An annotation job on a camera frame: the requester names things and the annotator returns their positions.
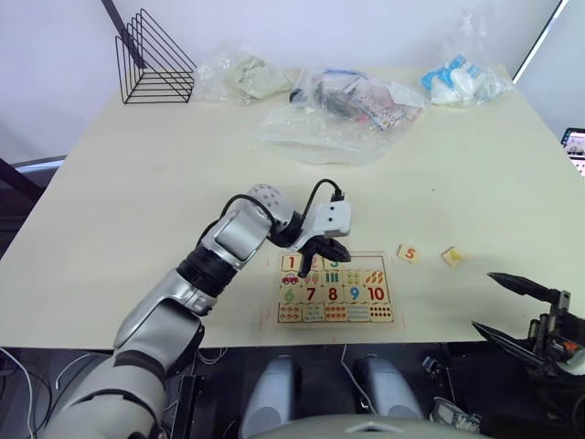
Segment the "white wall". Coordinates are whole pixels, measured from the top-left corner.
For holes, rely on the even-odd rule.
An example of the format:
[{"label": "white wall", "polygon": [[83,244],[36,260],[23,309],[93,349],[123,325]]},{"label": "white wall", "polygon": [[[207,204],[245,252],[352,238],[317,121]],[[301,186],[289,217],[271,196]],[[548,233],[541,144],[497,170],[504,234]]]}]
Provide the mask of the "white wall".
[{"label": "white wall", "polygon": [[517,87],[559,140],[585,128],[585,0],[569,0]]},{"label": "white wall", "polygon": [[[144,7],[197,63],[223,38],[274,62],[341,67],[438,62],[441,32],[479,0],[117,0]],[[514,74],[558,0],[493,0],[494,59]],[[97,0],[0,0],[0,156],[65,155],[117,92],[114,28]]]}]

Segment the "number puzzle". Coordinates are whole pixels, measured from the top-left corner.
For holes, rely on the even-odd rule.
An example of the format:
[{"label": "number puzzle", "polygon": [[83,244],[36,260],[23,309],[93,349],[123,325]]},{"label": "number puzzle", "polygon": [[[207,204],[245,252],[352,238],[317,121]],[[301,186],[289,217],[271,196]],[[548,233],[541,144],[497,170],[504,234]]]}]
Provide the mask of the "number puzzle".
[{"label": "number puzzle", "polygon": [[299,253],[280,255],[279,324],[326,327],[335,322],[351,327],[394,322],[395,301],[384,253],[355,253],[351,262],[315,256],[304,279],[297,273],[301,258]]}]

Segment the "green number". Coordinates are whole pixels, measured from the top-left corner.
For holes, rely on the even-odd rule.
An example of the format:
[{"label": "green number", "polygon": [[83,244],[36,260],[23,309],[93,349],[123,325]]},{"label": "green number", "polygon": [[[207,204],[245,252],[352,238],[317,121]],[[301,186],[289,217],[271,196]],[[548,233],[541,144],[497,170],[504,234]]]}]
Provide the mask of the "green number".
[{"label": "green number", "polygon": [[286,294],[284,295],[284,300],[286,300],[287,302],[292,302],[294,300],[294,294],[292,289],[286,292]]}]

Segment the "plastic bag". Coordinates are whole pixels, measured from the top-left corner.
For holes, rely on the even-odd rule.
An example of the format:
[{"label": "plastic bag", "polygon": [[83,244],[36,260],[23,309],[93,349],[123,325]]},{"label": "plastic bag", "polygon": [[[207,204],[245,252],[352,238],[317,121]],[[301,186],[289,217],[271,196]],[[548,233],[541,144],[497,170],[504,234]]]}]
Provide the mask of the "plastic bag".
[{"label": "plastic bag", "polygon": [[410,87],[335,69],[304,70],[290,100],[251,133],[313,164],[361,165],[380,158],[426,105]]},{"label": "plastic bag", "polygon": [[221,43],[197,68],[194,98],[205,102],[253,103],[288,91],[286,73],[243,45]]},{"label": "plastic bag", "polygon": [[465,11],[443,42],[442,67],[420,79],[436,105],[478,105],[513,89],[485,60],[487,36],[484,10]]}]

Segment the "red number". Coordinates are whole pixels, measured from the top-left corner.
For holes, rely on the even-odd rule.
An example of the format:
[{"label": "red number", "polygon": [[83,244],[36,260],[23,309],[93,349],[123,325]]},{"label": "red number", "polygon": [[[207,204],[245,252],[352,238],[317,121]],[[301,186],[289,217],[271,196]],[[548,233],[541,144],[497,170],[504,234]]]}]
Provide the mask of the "red number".
[{"label": "red number", "polygon": [[337,289],[329,288],[329,300],[337,300]]},{"label": "red number", "polygon": [[369,298],[371,300],[382,300],[384,299],[384,290],[381,288],[372,288],[368,287],[367,290],[369,291]]}]

